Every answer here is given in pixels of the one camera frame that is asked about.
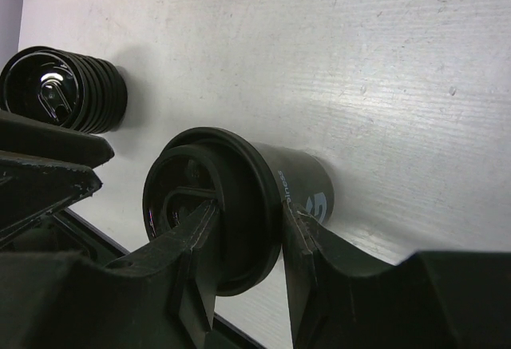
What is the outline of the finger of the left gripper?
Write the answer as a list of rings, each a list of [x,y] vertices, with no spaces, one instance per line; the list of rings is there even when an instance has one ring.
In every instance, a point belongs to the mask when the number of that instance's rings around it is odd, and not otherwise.
[[[2,151],[1,246],[101,186],[90,167]]]
[[[1,150],[74,163],[92,169],[110,161],[115,153],[102,137],[1,112]]]

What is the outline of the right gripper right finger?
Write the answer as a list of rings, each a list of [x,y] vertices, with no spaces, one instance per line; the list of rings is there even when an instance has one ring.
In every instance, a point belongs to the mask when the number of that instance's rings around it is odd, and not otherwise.
[[[283,207],[296,348],[507,348],[510,255],[421,251],[383,262]]]

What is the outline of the black cup lid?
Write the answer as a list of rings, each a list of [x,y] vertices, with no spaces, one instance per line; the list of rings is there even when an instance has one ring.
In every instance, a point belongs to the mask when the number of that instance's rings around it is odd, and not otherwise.
[[[279,190],[256,147],[225,129],[195,127],[161,150],[145,179],[142,212],[152,240],[194,212],[211,212],[220,230],[219,296],[260,283],[279,254]]]

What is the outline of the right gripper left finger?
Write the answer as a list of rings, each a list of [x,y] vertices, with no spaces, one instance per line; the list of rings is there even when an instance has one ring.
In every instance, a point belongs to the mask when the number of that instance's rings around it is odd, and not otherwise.
[[[1,256],[4,348],[202,348],[220,279],[220,210],[100,266],[74,252]]]

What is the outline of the black coffee cup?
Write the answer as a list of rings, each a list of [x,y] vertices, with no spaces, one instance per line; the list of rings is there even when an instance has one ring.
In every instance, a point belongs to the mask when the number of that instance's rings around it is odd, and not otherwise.
[[[275,179],[280,198],[301,205],[320,224],[331,218],[335,190],[327,170],[303,150],[253,144]]]

